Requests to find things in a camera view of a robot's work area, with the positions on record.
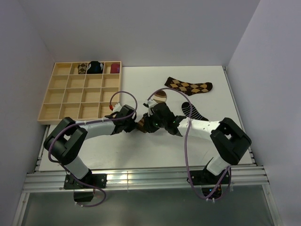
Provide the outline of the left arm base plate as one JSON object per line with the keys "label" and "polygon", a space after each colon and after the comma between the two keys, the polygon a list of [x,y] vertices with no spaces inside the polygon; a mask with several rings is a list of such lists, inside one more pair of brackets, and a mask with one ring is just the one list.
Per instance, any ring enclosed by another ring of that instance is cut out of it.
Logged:
{"label": "left arm base plate", "polygon": [[89,206],[87,203],[92,201],[96,190],[104,194],[100,203],[105,201],[107,194],[103,189],[106,187],[106,182],[107,174],[93,174],[89,172],[82,179],[78,179],[72,174],[67,174],[63,189],[74,191],[73,199],[77,204]]}

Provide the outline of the tan brown striped sock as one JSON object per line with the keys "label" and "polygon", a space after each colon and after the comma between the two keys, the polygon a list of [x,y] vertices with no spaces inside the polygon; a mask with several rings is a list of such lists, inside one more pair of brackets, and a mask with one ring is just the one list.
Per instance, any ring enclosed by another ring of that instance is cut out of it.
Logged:
{"label": "tan brown striped sock", "polygon": [[[151,103],[165,103],[167,100],[167,94],[163,90],[157,91],[152,97],[151,97]],[[137,129],[143,133],[146,133],[146,129],[144,126],[144,116],[138,121],[137,123]]]}

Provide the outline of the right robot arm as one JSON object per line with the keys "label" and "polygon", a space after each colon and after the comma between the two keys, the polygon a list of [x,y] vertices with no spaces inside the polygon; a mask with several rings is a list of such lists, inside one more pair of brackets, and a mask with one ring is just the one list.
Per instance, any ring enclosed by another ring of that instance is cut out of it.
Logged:
{"label": "right robot arm", "polygon": [[218,155],[213,157],[204,171],[204,180],[215,183],[220,173],[228,166],[238,165],[252,141],[250,137],[230,118],[221,121],[202,121],[186,116],[174,115],[166,103],[149,101],[143,115],[143,129],[154,133],[163,128],[174,136],[192,136],[212,141]]}

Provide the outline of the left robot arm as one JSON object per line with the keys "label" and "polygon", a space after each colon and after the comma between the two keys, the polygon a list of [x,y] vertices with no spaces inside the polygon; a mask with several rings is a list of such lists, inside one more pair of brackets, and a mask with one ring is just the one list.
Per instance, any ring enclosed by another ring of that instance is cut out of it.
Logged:
{"label": "left robot arm", "polygon": [[130,132],[136,127],[134,108],[117,104],[112,114],[99,121],[75,121],[70,117],[62,119],[44,141],[44,148],[54,156],[71,174],[75,183],[86,188],[92,182],[91,170],[78,157],[85,140],[98,136],[115,135],[122,131]]}

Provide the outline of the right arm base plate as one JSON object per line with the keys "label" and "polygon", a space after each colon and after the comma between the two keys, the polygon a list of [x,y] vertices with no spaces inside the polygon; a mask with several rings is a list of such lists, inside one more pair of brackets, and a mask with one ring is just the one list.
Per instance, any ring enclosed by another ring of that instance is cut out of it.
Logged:
{"label": "right arm base plate", "polygon": [[221,178],[215,191],[208,197],[209,200],[220,199],[230,188],[232,172],[231,169],[223,170],[219,175],[215,176],[207,169],[190,170],[190,177],[194,186],[201,186],[203,197],[207,197],[216,186]]}

